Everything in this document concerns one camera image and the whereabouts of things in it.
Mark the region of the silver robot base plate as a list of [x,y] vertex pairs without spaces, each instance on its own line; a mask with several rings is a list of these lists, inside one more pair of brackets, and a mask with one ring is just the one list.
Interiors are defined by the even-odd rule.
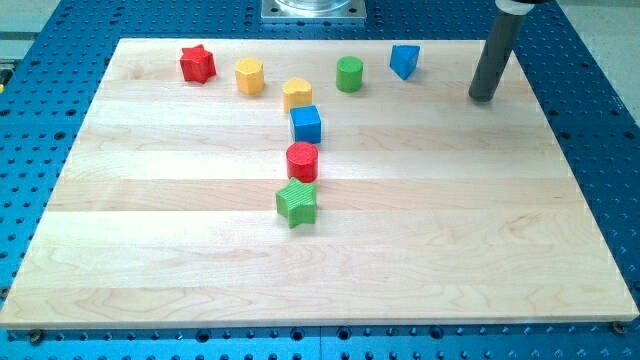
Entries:
[[365,19],[365,0],[262,0],[261,18],[275,20]]

